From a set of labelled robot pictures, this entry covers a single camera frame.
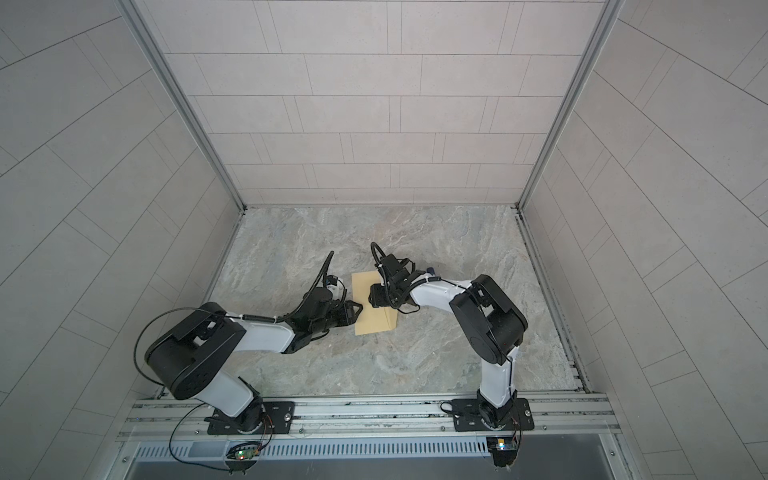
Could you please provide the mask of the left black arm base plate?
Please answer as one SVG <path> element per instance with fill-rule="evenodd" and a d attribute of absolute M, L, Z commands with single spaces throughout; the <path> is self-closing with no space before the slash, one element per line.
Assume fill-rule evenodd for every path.
<path fill-rule="evenodd" d="M 295 407 L 292 401 L 266 401 L 234 418 L 215 409 L 204 421 L 209 435 L 283 435 L 290 432 Z"/>

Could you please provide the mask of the tan kraft paper envelope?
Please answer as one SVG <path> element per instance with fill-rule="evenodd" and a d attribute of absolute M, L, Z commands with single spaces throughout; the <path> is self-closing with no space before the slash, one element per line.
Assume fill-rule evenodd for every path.
<path fill-rule="evenodd" d="M 381 301 L 371 302 L 373 287 L 383 285 L 380 274 L 376 271 L 353 273 L 352 299 L 362 305 L 354 328 L 356 336 L 392 331 L 397 326 L 398 312 L 386 307 Z"/>

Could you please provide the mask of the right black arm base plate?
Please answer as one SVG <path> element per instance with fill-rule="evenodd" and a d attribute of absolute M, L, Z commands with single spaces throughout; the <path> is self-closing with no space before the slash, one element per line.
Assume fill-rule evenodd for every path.
<path fill-rule="evenodd" d="M 535 429 L 533 414 L 525 398 L 512 398 L 495 407 L 482 396 L 457 398 L 440 405 L 457 432 L 518 432 Z"/>

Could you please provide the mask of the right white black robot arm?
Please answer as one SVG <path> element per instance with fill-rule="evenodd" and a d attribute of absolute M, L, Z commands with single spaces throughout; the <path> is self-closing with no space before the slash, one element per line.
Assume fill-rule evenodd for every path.
<path fill-rule="evenodd" d="M 374 308 L 411 314 L 423 307 L 451 313 L 481 359 L 477 415 L 487 428 L 521 428 L 514 371 L 528 321 L 495 280 L 485 274 L 469 281 L 448 280 L 433 269 L 419 270 L 408 259 L 371 252 L 381 282 L 370 289 Z"/>

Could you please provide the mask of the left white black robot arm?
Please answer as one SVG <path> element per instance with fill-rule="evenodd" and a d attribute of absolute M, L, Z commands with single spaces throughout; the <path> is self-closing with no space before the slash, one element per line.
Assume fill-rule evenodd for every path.
<path fill-rule="evenodd" d="M 144 361 L 177 400 L 214 407 L 233 427 L 252 431 L 261 421 L 261 395 L 224 371 L 239 352 L 293 354 L 330 330 L 352 326 L 363 306 L 326 287 L 306 293 L 296 311 L 281 317 L 236 315 L 208 302 L 155 340 Z"/>

